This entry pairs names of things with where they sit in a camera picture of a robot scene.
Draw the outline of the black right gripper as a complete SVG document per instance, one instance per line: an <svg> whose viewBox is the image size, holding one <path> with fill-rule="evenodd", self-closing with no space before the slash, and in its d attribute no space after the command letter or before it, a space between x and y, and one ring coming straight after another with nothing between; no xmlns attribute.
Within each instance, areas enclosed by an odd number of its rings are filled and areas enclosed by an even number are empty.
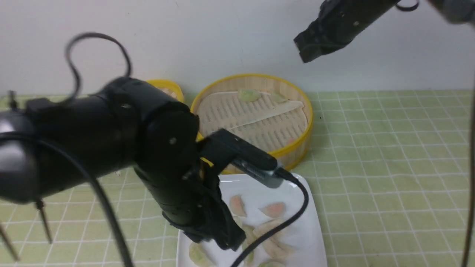
<svg viewBox="0 0 475 267"><path fill-rule="evenodd" d="M345 48L396 3L397 0L325 0L317 19L294 38L302 62Z"/></svg>

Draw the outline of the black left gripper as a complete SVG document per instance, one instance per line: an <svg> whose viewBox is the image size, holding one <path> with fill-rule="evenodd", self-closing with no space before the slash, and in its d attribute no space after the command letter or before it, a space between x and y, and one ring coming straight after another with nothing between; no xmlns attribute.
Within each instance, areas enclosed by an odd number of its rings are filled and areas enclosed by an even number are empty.
<svg viewBox="0 0 475 267"><path fill-rule="evenodd" d="M200 177L198 169L177 176L164 170L134 167L169 224L194 243L214 241L221 250L236 251L245 241L244 230L222 199L216 175Z"/></svg>

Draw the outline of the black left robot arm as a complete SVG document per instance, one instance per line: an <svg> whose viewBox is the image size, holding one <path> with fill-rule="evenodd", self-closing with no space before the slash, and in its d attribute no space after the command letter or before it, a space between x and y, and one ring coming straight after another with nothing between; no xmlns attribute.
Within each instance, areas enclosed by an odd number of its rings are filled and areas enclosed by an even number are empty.
<svg viewBox="0 0 475 267"><path fill-rule="evenodd" d="M147 82L117 78L66 106L36 99L1 112L1 132L50 141L99 178L132 167L169 223L193 242L237 250L245 234L221 199L219 178L200 159L200 120Z"/></svg>

